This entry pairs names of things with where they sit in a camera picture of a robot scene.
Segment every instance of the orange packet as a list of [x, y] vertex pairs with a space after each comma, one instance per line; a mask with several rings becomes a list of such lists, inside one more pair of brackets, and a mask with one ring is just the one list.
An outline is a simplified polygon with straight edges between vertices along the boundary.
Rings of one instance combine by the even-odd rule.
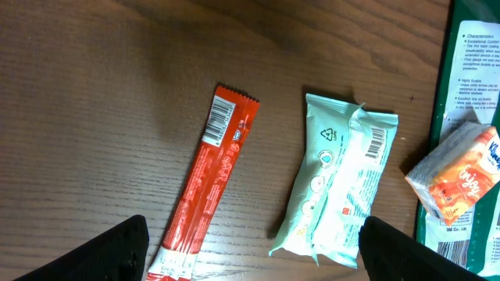
[[245, 142], [259, 102], [218, 86], [195, 162], [148, 281], [190, 280], [213, 213]]
[[500, 180], [499, 144], [494, 126], [464, 123], [405, 179], [427, 212], [450, 226]]

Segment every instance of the wood grain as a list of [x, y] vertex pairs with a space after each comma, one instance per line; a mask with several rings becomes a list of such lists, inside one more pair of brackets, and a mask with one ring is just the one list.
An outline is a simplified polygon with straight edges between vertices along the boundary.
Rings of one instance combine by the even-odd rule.
[[148, 262], [182, 191], [213, 88], [261, 101], [194, 279], [367, 280], [278, 251], [304, 151], [306, 89], [400, 116], [373, 214], [411, 234], [400, 166], [427, 139], [448, 0], [0, 2], [0, 279], [129, 216]]

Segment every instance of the barcode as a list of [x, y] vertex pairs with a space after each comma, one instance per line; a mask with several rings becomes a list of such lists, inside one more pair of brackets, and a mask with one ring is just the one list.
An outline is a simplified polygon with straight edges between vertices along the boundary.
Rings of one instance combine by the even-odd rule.
[[380, 157], [380, 150], [384, 149], [385, 131], [379, 128], [372, 127], [372, 142], [365, 156], [373, 159]]
[[457, 265], [466, 267], [467, 264], [467, 251], [469, 250], [469, 241], [453, 241], [453, 242], [439, 242], [437, 244], [437, 253], [447, 258], [449, 261]]
[[218, 96], [213, 97], [212, 109], [210, 109], [209, 121], [206, 123], [202, 141], [219, 147], [233, 111], [234, 103]]

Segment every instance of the recycling symbol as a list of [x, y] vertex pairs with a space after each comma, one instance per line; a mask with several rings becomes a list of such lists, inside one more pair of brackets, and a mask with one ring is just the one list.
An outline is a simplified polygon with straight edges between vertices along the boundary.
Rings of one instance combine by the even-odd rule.
[[325, 129], [321, 131], [321, 135], [325, 137], [327, 140], [331, 141], [334, 138], [334, 131], [331, 128]]

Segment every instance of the red packet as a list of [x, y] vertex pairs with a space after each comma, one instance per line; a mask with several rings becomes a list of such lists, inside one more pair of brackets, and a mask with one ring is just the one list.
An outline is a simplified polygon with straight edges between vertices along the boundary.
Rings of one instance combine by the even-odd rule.
[[195, 162], [148, 281], [190, 280], [213, 213], [252, 127], [259, 102], [218, 86]]

